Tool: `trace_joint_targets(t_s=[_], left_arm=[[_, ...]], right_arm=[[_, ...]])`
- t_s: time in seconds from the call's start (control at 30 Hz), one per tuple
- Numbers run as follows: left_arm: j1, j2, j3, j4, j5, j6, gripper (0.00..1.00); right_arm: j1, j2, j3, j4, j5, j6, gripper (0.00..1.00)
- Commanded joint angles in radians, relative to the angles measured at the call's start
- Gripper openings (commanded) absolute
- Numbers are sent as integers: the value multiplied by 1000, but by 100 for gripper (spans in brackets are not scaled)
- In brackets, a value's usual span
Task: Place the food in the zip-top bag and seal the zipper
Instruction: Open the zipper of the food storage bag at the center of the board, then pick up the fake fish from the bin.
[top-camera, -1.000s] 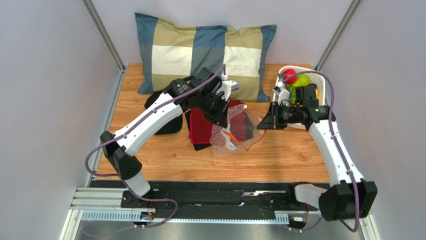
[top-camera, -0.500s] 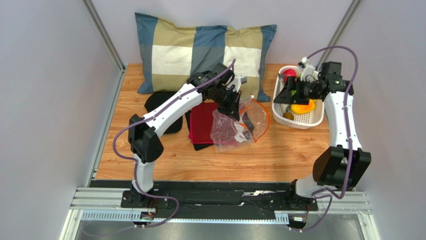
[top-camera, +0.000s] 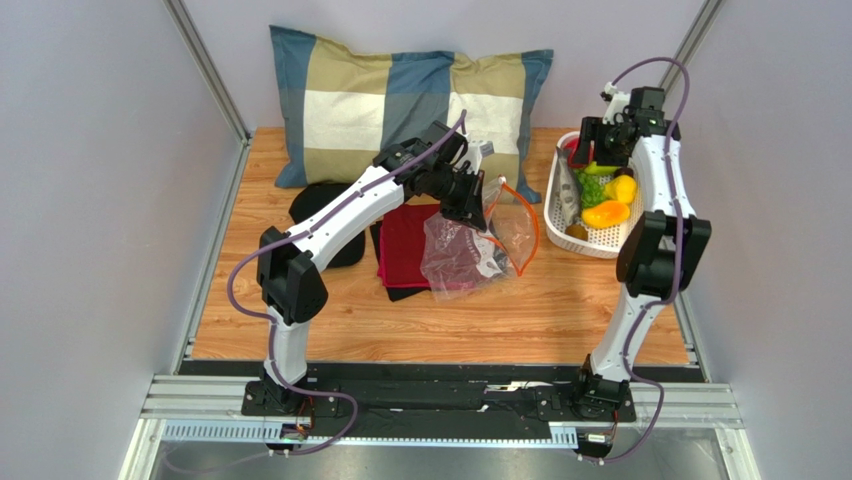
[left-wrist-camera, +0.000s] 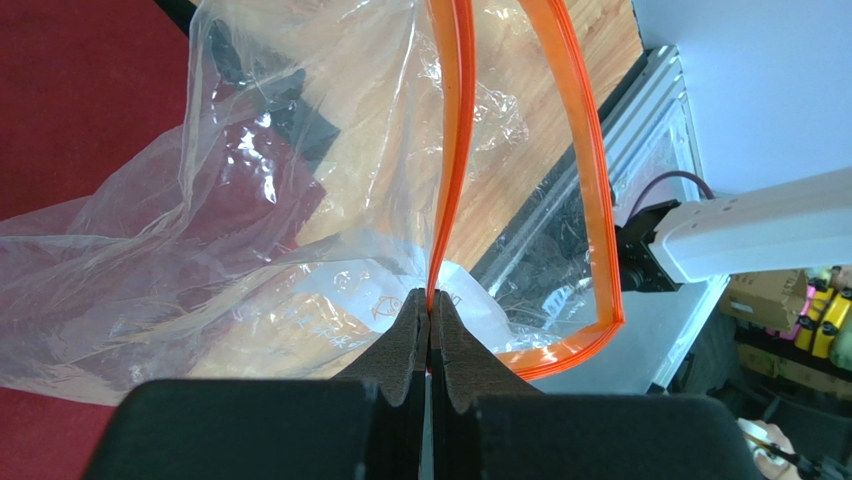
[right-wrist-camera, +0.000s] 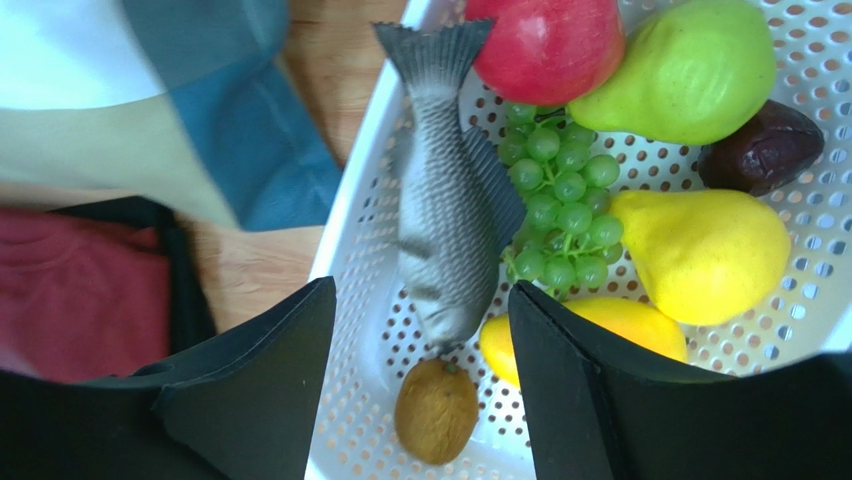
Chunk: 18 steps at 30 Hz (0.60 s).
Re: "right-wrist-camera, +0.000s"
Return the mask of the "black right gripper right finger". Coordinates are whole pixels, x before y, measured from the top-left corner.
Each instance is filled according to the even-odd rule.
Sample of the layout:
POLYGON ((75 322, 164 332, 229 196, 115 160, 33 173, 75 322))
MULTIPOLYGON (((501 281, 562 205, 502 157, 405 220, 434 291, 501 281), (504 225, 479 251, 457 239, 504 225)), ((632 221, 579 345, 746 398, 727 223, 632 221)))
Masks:
POLYGON ((508 300, 540 479, 847 479, 851 357, 737 378, 658 355, 529 282, 508 300))

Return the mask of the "yellow pear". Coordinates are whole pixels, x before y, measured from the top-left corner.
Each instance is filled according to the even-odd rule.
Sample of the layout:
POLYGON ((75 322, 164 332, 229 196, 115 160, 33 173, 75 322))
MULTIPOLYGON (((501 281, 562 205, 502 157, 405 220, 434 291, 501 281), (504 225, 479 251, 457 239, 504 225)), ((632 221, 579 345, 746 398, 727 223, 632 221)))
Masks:
POLYGON ((651 302, 688 325, 722 324, 756 306, 792 250, 778 213, 739 191, 624 191, 610 212, 651 302))

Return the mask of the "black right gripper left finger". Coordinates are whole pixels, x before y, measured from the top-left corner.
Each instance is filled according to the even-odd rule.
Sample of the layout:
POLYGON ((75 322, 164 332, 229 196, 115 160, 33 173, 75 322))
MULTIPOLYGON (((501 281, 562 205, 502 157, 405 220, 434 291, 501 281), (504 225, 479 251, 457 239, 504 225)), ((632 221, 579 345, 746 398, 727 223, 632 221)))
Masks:
POLYGON ((1 376, 5 479, 301 479, 336 313, 330 277, 126 378, 1 376))

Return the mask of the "grey toy fish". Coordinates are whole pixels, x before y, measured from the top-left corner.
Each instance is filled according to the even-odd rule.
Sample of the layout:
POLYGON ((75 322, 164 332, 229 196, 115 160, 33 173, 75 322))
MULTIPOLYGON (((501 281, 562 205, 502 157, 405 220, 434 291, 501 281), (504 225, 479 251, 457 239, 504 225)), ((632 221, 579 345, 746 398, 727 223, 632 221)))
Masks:
POLYGON ((526 215, 486 132, 460 122, 461 87, 494 24, 486 18, 434 32, 373 26, 413 114, 390 153, 401 182, 392 243, 420 329, 441 354, 479 329, 499 286, 500 255, 526 215))

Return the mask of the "orange yellow mango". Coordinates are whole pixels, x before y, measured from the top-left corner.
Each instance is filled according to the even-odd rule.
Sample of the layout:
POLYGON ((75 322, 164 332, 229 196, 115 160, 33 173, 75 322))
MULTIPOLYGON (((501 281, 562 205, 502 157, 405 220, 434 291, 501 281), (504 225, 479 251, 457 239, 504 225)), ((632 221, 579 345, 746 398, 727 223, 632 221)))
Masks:
MULTIPOLYGON (((657 309, 635 300, 589 297, 569 300, 563 306, 625 339, 673 360, 688 361, 686 338, 680 325, 657 309)), ((502 380, 518 388, 509 317, 506 313, 487 320, 480 330, 479 345, 485 361, 502 380)))

